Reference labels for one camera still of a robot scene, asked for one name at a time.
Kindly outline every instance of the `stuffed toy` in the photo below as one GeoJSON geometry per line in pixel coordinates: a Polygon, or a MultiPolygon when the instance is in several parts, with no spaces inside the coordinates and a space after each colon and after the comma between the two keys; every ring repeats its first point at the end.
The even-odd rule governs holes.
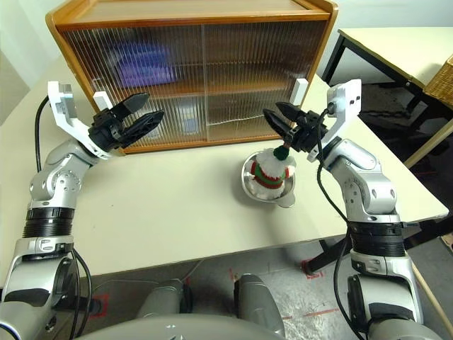
{"type": "Polygon", "coordinates": [[[296,171],[296,161],[288,155],[289,149],[282,145],[276,149],[264,149],[255,160],[246,163],[245,170],[253,175],[249,184],[254,196],[274,200],[282,195],[285,179],[296,171]]]}

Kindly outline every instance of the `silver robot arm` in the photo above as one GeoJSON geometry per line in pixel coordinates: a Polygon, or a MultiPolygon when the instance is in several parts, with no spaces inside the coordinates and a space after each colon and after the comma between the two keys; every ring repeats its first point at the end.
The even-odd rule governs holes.
{"type": "Polygon", "coordinates": [[[264,114],[285,144],[308,152],[311,162],[320,160],[319,128],[323,167],[341,187],[351,230],[352,267],[359,272],[348,279],[352,325],[372,340],[438,340],[438,335],[422,325],[412,261],[403,245],[404,223],[396,211],[396,190],[373,154],[338,136],[360,112],[361,82],[356,79],[334,86],[327,97],[324,114],[336,118],[330,130],[319,121],[320,115],[305,113],[289,103],[276,105],[296,123],[293,126],[271,110],[265,109],[264,114]]]}
{"type": "Polygon", "coordinates": [[[164,115],[147,113],[125,127],[123,120],[148,95],[133,95],[112,107],[105,94],[97,93],[103,110],[87,127],[77,119],[69,85],[51,81],[48,91],[58,126],[73,139],[51,151],[30,182],[23,238],[16,242],[1,296],[0,339],[41,339],[54,329],[59,311],[74,310],[77,264],[70,255],[71,225],[83,177],[99,159],[111,157],[111,149],[126,147],[153,130],[164,115]]]}

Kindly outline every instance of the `ribbed glass panel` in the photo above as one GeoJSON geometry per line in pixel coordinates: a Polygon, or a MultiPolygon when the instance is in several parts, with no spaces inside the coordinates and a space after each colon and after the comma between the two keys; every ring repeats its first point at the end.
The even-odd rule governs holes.
{"type": "Polygon", "coordinates": [[[94,91],[112,102],[150,94],[165,110],[133,147],[272,135],[262,109],[288,101],[307,76],[324,21],[73,30],[63,35],[94,91]]]}
{"type": "Polygon", "coordinates": [[[134,119],[165,111],[157,129],[133,147],[206,140],[199,25],[77,30],[65,36],[94,91],[107,91],[113,104],[137,92],[149,93],[149,102],[134,119]]]}
{"type": "Polygon", "coordinates": [[[273,135],[263,108],[278,112],[275,102],[288,101],[295,80],[307,77],[323,27],[316,21],[206,25],[208,140],[273,135]]]}

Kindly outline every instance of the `black cable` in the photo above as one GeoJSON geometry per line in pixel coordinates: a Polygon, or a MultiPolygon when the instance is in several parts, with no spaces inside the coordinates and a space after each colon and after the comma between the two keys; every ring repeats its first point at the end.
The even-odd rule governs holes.
{"type": "Polygon", "coordinates": [[[90,316],[91,299],[93,297],[93,283],[91,282],[91,274],[90,274],[90,270],[88,269],[88,266],[86,265],[86,262],[84,261],[82,256],[80,256],[80,254],[77,252],[77,250],[73,249],[73,252],[76,254],[77,261],[80,262],[82,268],[85,271],[86,282],[87,282],[87,286],[88,286],[84,318],[82,319],[82,323],[81,323],[79,331],[77,332],[77,335],[76,335],[76,337],[78,338],[84,332],[86,322],[88,321],[88,317],[90,316]]]}
{"type": "Polygon", "coordinates": [[[322,182],[321,182],[321,171],[324,167],[324,153],[323,153],[323,147],[321,143],[321,124],[323,122],[324,117],[331,112],[331,109],[333,106],[329,103],[328,108],[322,112],[322,114],[318,118],[318,122],[316,124],[316,129],[318,132],[318,151],[319,151],[319,166],[318,166],[318,171],[316,172],[316,181],[318,182],[318,186],[323,192],[324,196],[326,197],[326,200],[332,205],[332,207],[336,210],[336,212],[341,216],[341,218],[346,222],[346,235],[345,238],[343,239],[343,244],[341,245],[341,250],[340,254],[338,255],[337,261],[335,263],[335,269],[333,270],[333,293],[335,294],[335,299],[338,304],[338,308],[340,309],[341,314],[345,318],[346,322],[348,323],[349,327],[351,330],[354,332],[356,337],[360,340],[364,340],[363,337],[360,335],[358,330],[354,328],[352,325],[352,322],[348,316],[348,314],[345,311],[345,308],[343,307],[343,304],[341,303],[340,296],[338,294],[338,272],[340,270],[340,265],[341,265],[341,260],[343,259],[343,256],[345,254],[346,246],[348,245],[348,240],[350,238],[350,228],[348,226],[348,219],[346,216],[343,214],[343,212],[340,210],[339,207],[332,201],[332,199],[329,197],[327,194],[326,189],[324,188],[322,182]]]}
{"type": "Polygon", "coordinates": [[[40,119],[42,110],[49,101],[49,96],[46,96],[41,104],[38,106],[35,116],[35,156],[36,156],[36,170],[41,171],[41,151],[40,151],[40,119]]]}
{"type": "Polygon", "coordinates": [[[69,335],[69,340],[74,338],[76,333],[76,326],[77,326],[77,318],[79,317],[79,306],[80,306],[80,273],[79,273],[79,265],[77,264],[75,249],[71,251],[72,258],[76,262],[76,307],[74,309],[74,318],[72,320],[71,326],[71,333],[69,335]]]}

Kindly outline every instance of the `purple object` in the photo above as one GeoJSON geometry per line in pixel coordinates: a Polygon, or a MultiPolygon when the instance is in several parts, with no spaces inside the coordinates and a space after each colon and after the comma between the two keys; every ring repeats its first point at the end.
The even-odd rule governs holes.
{"type": "Polygon", "coordinates": [[[121,53],[117,63],[123,87],[151,86],[175,81],[172,68],[166,61],[166,51],[146,42],[125,42],[118,44],[121,53]]]}

